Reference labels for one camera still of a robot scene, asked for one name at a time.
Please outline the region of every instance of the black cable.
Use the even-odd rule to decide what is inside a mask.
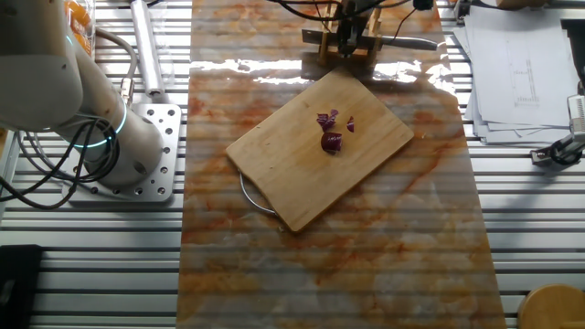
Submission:
[[[78,167],[81,168],[81,166],[83,165],[83,160],[85,159],[85,153],[88,150],[88,145],[90,143],[90,138],[91,138],[91,133],[93,133],[93,129],[95,128],[97,121],[93,122],[93,123],[87,123],[87,124],[91,124],[90,129],[88,130],[88,133],[85,137],[85,143],[83,144],[83,149],[81,149],[81,155],[80,155],[80,161],[78,163]],[[85,124],[78,130],[78,133],[82,132],[83,129],[85,128]],[[78,170],[78,172],[75,174],[75,180],[73,181],[73,184],[71,185],[71,187],[69,188],[69,192],[56,204],[54,205],[41,205],[37,202],[34,202],[28,198],[26,198],[22,193],[16,191],[16,189],[14,189],[10,184],[8,184],[8,182],[5,181],[5,179],[0,176],[0,186],[2,186],[3,188],[5,188],[14,198],[17,198],[18,200],[22,201],[23,203],[31,206],[31,207],[35,207],[35,208],[39,208],[39,209],[43,209],[43,210],[53,210],[53,209],[57,209],[63,205],[65,205],[65,203],[67,203],[71,197],[73,196],[73,194],[75,193],[76,189],[77,189],[77,185],[79,183],[79,178],[81,176],[81,171]]]
[[[512,9],[500,8],[500,7],[497,7],[494,5],[488,5],[487,3],[483,2],[482,0],[472,0],[472,5],[479,6],[481,8],[498,9],[498,10],[505,10],[505,11],[516,11],[516,10],[522,9],[522,8],[512,8]]]
[[[399,5],[406,4],[408,1],[410,1],[410,0],[402,0],[402,1],[398,1],[397,3],[390,4],[390,5],[379,5],[378,8],[381,8],[381,9],[394,8],[394,7],[397,7]]]
[[[392,42],[394,42],[394,40],[396,40],[396,37],[399,35],[400,28],[402,27],[402,23],[404,23],[404,21],[406,21],[410,17],[410,15],[414,14],[415,11],[417,11],[417,8],[412,9],[412,11],[409,12],[409,14],[406,15],[406,17],[402,18],[402,20],[400,21],[399,27],[396,29],[396,33],[394,34],[394,37],[390,40],[390,42],[388,42],[388,46],[392,46]]]
[[[316,0],[314,0],[314,8],[317,9],[317,15],[319,15],[319,18],[323,18],[321,16],[321,10],[319,10],[319,5],[317,4],[317,1]],[[325,30],[327,30],[327,32],[331,33],[331,30],[327,26],[327,23],[321,22],[321,24],[323,24],[323,27],[325,28]]]
[[[162,3],[163,1],[164,0],[154,0],[154,1],[151,1],[148,4],[146,4],[146,6],[152,7],[153,5],[158,5],[158,4]],[[119,6],[118,9],[130,9],[130,6],[129,5],[123,5],[123,6]]]
[[[77,133],[75,134],[75,136],[73,137],[74,141],[77,142],[77,140],[80,138],[82,129],[79,129],[77,131]],[[22,142],[20,141],[20,134],[18,134],[16,136],[17,140],[18,140],[18,144],[20,145],[21,149],[23,149],[23,145]],[[69,147],[67,148],[67,151],[65,151],[65,153],[63,154],[63,157],[61,158],[61,160],[57,163],[57,165],[55,166],[55,168],[53,169],[53,171],[51,171],[51,173],[47,173],[45,175],[45,177],[43,177],[41,180],[39,180],[38,182],[36,182],[34,185],[32,185],[31,187],[23,190],[20,192],[20,194],[22,194],[23,196],[36,190],[39,186],[42,186],[43,184],[45,184],[59,169],[60,167],[65,163],[65,160],[67,160],[67,158],[69,157],[71,150],[73,149],[73,143],[71,143],[69,145]],[[33,163],[33,165],[37,168],[37,169],[41,169],[36,163]],[[9,200],[14,200],[16,199],[16,196],[5,196],[5,197],[0,197],[0,202],[5,202],[5,201],[9,201]]]
[[[106,149],[104,150],[104,154],[107,154],[108,157],[105,158],[104,160],[102,160],[93,172],[82,176],[80,178],[80,183],[92,183],[92,182],[98,181],[98,180],[102,179],[103,177],[105,177],[115,167],[116,163],[118,162],[119,155],[120,155],[120,145],[117,143],[116,133],[113,130],[113,128],[109,127],[110,126],[109,124],[105,124],[106,121],[103,119],[98,119],[97,122],[98,123],[96,126],[98,128],[100,128],[100,130],[103,133],[104,139],[107,141]],[[44,154],[42,154],[38,150],[37,145],[35,145],[32,142],[32,138],[30,137],[29,133],[27,133],[27,138],[30,142],[31,147],[33,148],[33,150],[35,151],[37,156],[41,159],[41,161],[43,161],[43,163],[45,163],[45,165],[47,167],[54,169],[55,166],[46,158],[46,156]],[[30,162],[41,173],[48,175],[49,172],[47,170],[43,169],[41,166],[39,166],[31,158],[30,154],[28,154],[27,150],[25,149],[25,147],[22,144],[22,142],[20,141],[20,139],[18,139],[18,143],[20,145],[20,148],[22,149],[23,156],[28,160],[28,162]],[[69,175],[67,173],[64,173],[60,170],[58,170],[57,174],[53,175],[53,176],[54,176],[54,178],[62,179],[62,180],[73,181],[73,179],[74,179],[74,176]]]
[[[351,13],[349,15],[338,15],[335,17],[315,17],[315,16],[310,16],[307,15],[305,13],[302,13],[292,7],[289,6],[290,5],[303,5],[304,1],[287,1],[287,0],[267,0],[269,2],[273,2],[273,3],[277,3],[279,5],[282,6],[282,8],[288,10],[289,12],[297,15],[298,17],[302,17],[304,19],[308,19],[308,20],[313,20],[313,21],[317,21],[317,22],[332,22],[332,21],[339,21],[339,20],[344,20],[344,19],[348,19],[351,17],[355,17],[355,16],[359,16],[362,13],[365,13],[366,11],[376,7],[377,5],[380,5],[381,3],[383,3],[386,0],[377,0],[376,2],[367,5],[364,8],[361,8],[359,10],[356,10],[354,13]]]

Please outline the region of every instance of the orange marble surface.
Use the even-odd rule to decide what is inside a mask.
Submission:
[[[383,48],[361,79],[415,138],[300,235],[249,204],[225,149],[314,82],[319,24],[264,0],[195,0],[192,24],[178,328],[505,328],[436,10],[400,34],[439,51]]]

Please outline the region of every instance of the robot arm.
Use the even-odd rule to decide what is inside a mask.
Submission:
[[[63,3],[1,0],[0,8],[0,124],[31,132],[54,129],[83,101],[77,41],[65,23]]]
[[[80,122],[99,118],[115,131],[120,149],[115,167],[100,183],[124,187],[144,180],[161,159],[161,133],[130,111],[75,38],[63,1],[0,0],[0,8],[0,124],[52,131],[71,142]],[[84,147],[88,172],[108,152],[105,142],[104,133],[94,130]]]

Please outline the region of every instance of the metal pipe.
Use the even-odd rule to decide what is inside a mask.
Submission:
[[[132,10],[138,57],[140,58],[140,72],[143,75],[146,95],[151,98],[162,96],[165,94],[165,85],[158,62],[148,6],[143,0],[134,0],[130,3],[130,9]]]

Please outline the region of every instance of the red onion piece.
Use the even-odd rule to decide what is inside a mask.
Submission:
[[[317,122],[323,128],[323,133],[325,133],[335,125],[335,116],[329,117],[327,114],[317,114]]]
[[[323,127],[323,125],[329,120],[329,115],[327,114],[317,114],[317,122]]]
[[[350,132],[354,132],[354,117],[349,117],[349,121],[347,122],[347,130]]]
[[[341,133],[324,133],[321,137],[321,148],[332,155],[341,151]]]

